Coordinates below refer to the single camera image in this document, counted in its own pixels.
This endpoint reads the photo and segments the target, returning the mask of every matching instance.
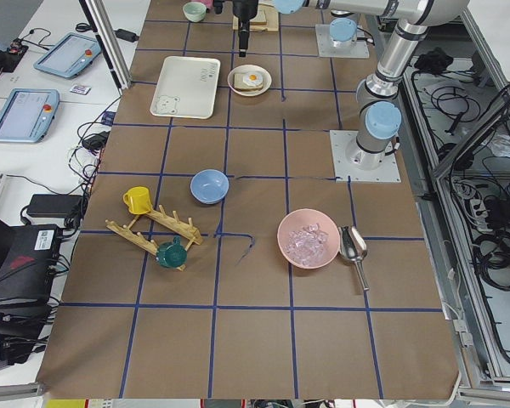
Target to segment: teal mug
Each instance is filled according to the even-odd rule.
[[[183,265],[186,259],[187,251],[178,236],[174,236],[172,242],[161,244],[156,250],[156,260],[165,268],[177,268]]]

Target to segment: tablet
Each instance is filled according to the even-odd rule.
[[[72,78],[91,65],[100,52],[95,39],[71,32],[36,61],[34,68],[59,77]]]
[[[0,142],[39,141],[58,106],[59,92],[55,89],[14,89],[0,112]]]

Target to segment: pink bowl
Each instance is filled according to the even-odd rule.
[[[286,247],[290,240],[289,233],[300,231],[303,227],[313,224],[319,224],[320,229],[329,235],[327,242],[325,242],[325,254],[316,265],[301,265],[293,261],[286,252]],[[290,212],[281,220],[280,226],[278,227],[278,245],[280,246],[280,251],[283,256],[291,264],[302,269],[315,269],[327,265],[337,256],[340,249],[340,233],[334,221],[323,212],[310,208],[302,208]]]

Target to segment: metal mounting plate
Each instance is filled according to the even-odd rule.
[[[357,31],[357,35],[363,36],[363,31]],[[333,47],[328,24],[316,24],[315,36],[320,57],[334,58],[369,58],[368,46],[365,41],[359,40],[346,47]]]
[[[399,168],[394,155],[385,156],[381,166],[370,171],[361,170],[346,159],[346,146],[356,137],[357,131],[331,130],[332,162],[337,182],[347,182],[350,177],[352,182],[400,183]],[[386,151],[391,149],[389,143]]]

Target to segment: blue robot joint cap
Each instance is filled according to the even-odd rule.
[[[304,0],[274,0],[274,7],[282,14],[292,14],[300,10]]]
[[[336,19],[329,25],[329,36],[333,41],[350,41],[357,32],[357,25],[350,19]]]
[[[391,139],[399,131],[401,123],[400,110],[391,102],[376,102],[366,112],[366,130],[376,139]]]

